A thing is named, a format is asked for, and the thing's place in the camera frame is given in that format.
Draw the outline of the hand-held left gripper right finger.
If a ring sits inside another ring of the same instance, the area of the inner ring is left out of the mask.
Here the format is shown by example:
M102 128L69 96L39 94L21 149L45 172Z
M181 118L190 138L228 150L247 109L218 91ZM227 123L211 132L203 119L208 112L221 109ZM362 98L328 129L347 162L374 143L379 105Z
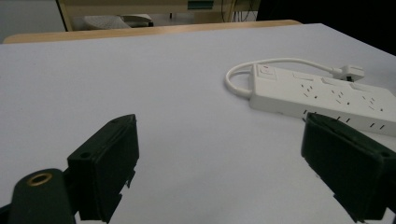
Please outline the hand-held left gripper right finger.
M305 118L302 157L356 222L396 215L396 152L345 123Z

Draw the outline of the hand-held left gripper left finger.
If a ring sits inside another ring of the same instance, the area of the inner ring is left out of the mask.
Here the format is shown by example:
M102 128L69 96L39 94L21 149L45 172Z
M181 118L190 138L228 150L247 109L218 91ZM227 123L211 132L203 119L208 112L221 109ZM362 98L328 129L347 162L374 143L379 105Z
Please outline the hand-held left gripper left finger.
M134 178L139 145L134 114L109 121L68 158L68 178L82 220L109 222Z

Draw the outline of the white power strip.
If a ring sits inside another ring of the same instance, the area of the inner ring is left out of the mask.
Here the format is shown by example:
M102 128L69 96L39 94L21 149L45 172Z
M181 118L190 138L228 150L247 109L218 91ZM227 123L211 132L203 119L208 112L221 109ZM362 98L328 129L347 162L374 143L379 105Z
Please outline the white power strip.
M252 67L249 87L254 109L295 118L317 113L361 131L396 136L396 96L386 89L263 64Z

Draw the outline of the white power plug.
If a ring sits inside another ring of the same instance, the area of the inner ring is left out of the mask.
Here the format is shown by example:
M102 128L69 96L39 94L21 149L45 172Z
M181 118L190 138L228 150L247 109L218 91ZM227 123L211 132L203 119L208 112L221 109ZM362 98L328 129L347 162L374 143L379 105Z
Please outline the white power plug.
M354 82L364 78L364 71L357 65L347 64L341 68L333 69L332 75L336 79Z

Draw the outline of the wooden table edge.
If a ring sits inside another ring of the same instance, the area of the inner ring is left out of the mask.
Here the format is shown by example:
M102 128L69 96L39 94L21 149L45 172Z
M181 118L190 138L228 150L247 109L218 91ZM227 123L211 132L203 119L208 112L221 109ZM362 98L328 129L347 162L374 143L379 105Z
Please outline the wooden table edge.
M6 37L3 43L20 44L20 43L58 42L58 41L128 37L128 36L141 36L141 35L179 34L179 33L188 33L188 32L229 30L229 29L240 29L240 28L278 27L278 26L300 25L300 24L301 23L299 21L295 21L295 20L244 21L244 22L222 22L222 23L156 26L156 27L131 28L131 29L16 34Z

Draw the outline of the white cushion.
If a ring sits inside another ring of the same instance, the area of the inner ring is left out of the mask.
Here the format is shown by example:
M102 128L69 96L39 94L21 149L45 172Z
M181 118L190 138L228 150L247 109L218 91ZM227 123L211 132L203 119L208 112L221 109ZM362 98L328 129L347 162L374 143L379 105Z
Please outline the white cushion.
M92 30L129 29L153 26L153 20L148 14L84 16L83 21Z

